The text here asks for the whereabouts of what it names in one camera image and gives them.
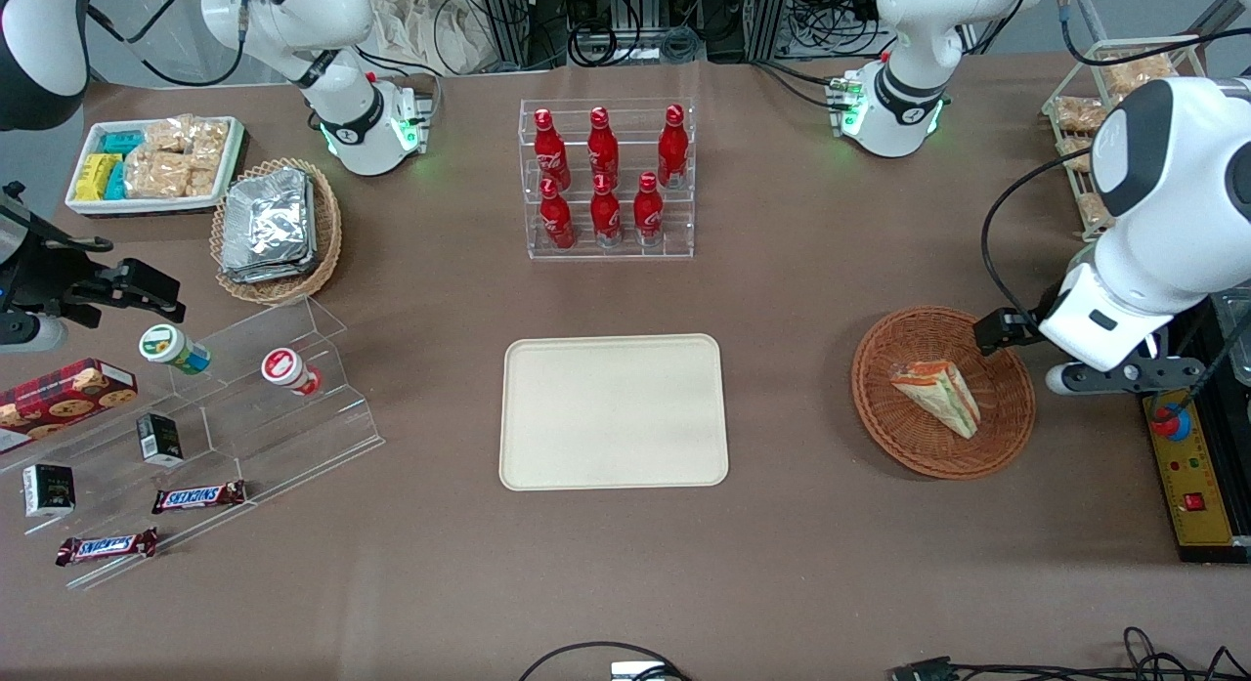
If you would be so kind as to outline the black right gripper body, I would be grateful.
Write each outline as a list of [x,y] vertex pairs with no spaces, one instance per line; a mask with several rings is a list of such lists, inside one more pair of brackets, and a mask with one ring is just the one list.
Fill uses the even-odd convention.
[[70,307],[100,300],[93,253],[113,250],[105,237],[70,237],[23,204],[23,183],[3,187],[3,312],[79,315]]

